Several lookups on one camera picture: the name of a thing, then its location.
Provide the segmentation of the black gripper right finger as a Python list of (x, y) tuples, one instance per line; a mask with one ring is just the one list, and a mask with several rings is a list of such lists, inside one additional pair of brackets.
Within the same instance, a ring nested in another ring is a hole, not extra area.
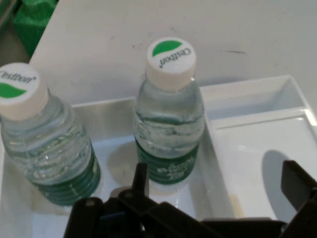
[(296, 215), (286, 225), (282, 238), (315, 238), (317, 236), (317, 181), (296, 161), (282, 165), (281, 190)]

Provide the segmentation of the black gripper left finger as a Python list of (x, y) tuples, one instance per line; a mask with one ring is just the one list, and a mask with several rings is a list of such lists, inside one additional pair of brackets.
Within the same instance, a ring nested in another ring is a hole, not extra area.
[(201, 238), (200, 222), (168, 203), (149, 198), (148, 165), (138, 163), (132, 186), (103, 202), (82, 198), (75, 202), (66, 238)]

